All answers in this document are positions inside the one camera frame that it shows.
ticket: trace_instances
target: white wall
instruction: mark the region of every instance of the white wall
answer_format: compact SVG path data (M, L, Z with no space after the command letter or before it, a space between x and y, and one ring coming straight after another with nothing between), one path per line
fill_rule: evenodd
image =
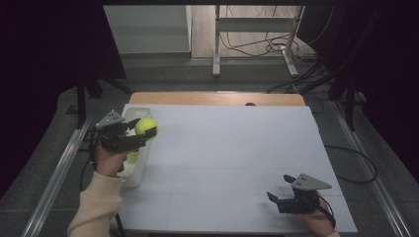
M190 6L105 6L123 53L190 52Z

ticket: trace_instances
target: person's hand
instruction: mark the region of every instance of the person's hand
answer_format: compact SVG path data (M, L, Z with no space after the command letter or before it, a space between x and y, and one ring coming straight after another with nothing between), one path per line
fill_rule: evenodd
M96 172L103 176L117 177L118 169L131 151L115 153L107 151L102 145L96 147Z
M326 202L320 198L320 206L327 210ZM327 216L320 210L316 209L314 212L309 214L296 214L299 218L307 223L308 227L315 234L315 236L328 236L335 232L332 223Z

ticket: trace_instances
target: wooden table edge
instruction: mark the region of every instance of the wooden table edge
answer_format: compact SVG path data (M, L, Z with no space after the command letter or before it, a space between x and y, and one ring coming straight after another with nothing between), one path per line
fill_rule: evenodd
M305 106L298 94L219 93L219 92L135 92L130 104L145 105L207 105L207 106Z

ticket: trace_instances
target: white table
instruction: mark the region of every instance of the white table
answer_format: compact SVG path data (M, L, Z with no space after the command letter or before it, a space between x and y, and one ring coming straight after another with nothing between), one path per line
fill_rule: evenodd
M145 232L308 233L266 192L291 198L283 175L310 175L340 232L354 221L309 107L126 105L151 108L158 136L139 187L123 193L124 228Z

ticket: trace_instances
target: metal rail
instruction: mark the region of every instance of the metal rail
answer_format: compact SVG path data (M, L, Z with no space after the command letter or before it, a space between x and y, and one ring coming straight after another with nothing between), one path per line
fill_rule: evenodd
M340 125L349 143L351 144L352 148L359 152L367 154L356 132L353 132L351 128L346 124L345 114L341 106L338 105L337 102L330 102L330 103L332 106L332 110L334 111L336 118L339 120ZM361 168L363 169L367 177L372 178L374 170L371 164L366 162L365 159L362 159L361 156L360 156L360 164L361 164ZM396 236L399 236L399 237L412 236L403 219L403 216L401 215L396 204L394 203L394 200L392 199L391 195L388 193L387 189L385 188L379 176L376 178L375 181L371 183L371 185L372 185L373 191L375 192L377 196L377 200L379 204L381 205L385 215L387 216L388 221L391 227L393 228Z
M35 207L24 232L22 233L22 236L38 236L40 234L43 224L45 223L59 190L61 189L61 185L71 167L71 163L74 160L83 137L92 123L93 113L95 112L99 102L99 99L91 99L89 101L87 106L87 111L89 112L87 119L81 128L76 129L71 136L70 141L68 142L67 147L65 148L64 153L62 153L58 165L55 168L55 171L49 179L49 182L46 185L46 188L43 191L43 194Z

